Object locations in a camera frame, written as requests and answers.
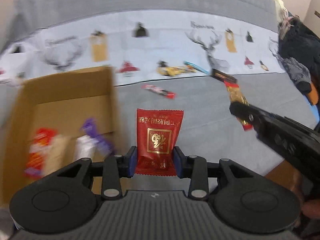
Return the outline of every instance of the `gray blanket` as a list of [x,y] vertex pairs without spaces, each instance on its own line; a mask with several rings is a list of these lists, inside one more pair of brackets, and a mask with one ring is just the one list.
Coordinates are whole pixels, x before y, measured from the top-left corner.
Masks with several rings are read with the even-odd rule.
[[[311,128],[316,125],[305,99],[286,73],[235,77],[250,104]],[[209,162],[229,158],[262,175],[283,160],[256,139],[254,130],[243,131],[240,122],[229,112],[229,94],[224,83],[212,77],[194,77],[148,84],[175,92],[177,96],[174,100],[167,99],[142,89],[142,84],[117,88],[128,149],[136,145],[137,108],[181,109],[184,117],[176,145],[185,155],[199,155]],[[217,185],[216,179],[209,179],[209,183],[211,189]],[[132,189],[187,190],[189,179],[136,174],[129,185]]]
[[[17,0],[16,15],[7,31],[8,41],[30,35],[39,28],[59,25],[82,17],[108,12],[172,9],[210,13],[249,22],[277,31],[273,0]],[[286,115],[309,127],[315,119],[303,96],[286,73],[236,77],[247,100],[260,108]],[[188,78],[150,82],[177,93],[169,100],[141,89],[141,84],[119,87],[123,124],[128,148],[136,144],[136,109],[182,109],[185,111],[177,145],[186,155],[199,155],[217,162],[228,157],[260,174],[281,162],[281,158],[244,132],[231,116],[227,90],[211,78]],[[216,184],[210,179],[211,188]],[[187,189],[188,179],[135,175],[135,189]]]

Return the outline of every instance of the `gold snack wrapper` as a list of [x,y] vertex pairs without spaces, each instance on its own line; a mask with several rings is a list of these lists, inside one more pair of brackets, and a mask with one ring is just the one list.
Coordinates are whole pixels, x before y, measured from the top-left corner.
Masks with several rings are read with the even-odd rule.
[[[231,102],[241,102],[245,105],[249,105],[247,99],[245,99],[244,95],[241,93],[240,87],[238,84],[232,84],[229,82],[224,82],[227,90],[229,92],[229,98]],[[237,118],[239,120],[239,122],[242,124],[243,130],[248,131],[252,129],[252,125],[249,124],[247,121],[241,120],[239,118]]]

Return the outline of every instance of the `red snack packet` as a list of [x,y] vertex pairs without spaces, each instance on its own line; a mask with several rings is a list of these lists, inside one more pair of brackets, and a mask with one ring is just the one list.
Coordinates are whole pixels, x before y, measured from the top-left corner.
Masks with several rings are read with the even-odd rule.
[[45,158],[50,150],[50,144],[57,132],[52,129],[39,128],[30,146],[29,158],[25,175],[31,178],[41,178]]
[[183,111],[137,109],[138,164],[135,173],[175,176],[172,150],[178,139]]

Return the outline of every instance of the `red candy bar wrapper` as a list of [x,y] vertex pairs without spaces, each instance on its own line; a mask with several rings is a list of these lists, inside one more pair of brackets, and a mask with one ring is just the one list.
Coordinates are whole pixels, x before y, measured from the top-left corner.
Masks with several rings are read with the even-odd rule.
[[171,91],[168,91],[168,90],[165,90],[165,89],[162,89],[160,87],[156,87],[154,85],[143,85],[141,88],[143,89],[146,89],[146,90],[150,90],[158,95],[162,95],[166,98],[170,98],[170,99],[174,99],[176,94],[171,92]]
[[183,111],[137,109],[137,174],[175,176],[172,150]]

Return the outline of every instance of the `purple wrapper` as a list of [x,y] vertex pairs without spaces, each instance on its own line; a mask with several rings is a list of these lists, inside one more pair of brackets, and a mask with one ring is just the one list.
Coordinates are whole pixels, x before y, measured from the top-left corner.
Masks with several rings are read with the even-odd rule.
[[101,134],[98,133],[97,126],[95,120],[93,118],[88,118],[85,120],[82,130],[91,138],[95,138],[97,143],[97,148],[99,152],[107,157],[111,153],[113,153],[113,145],[109,141],[107,141]]

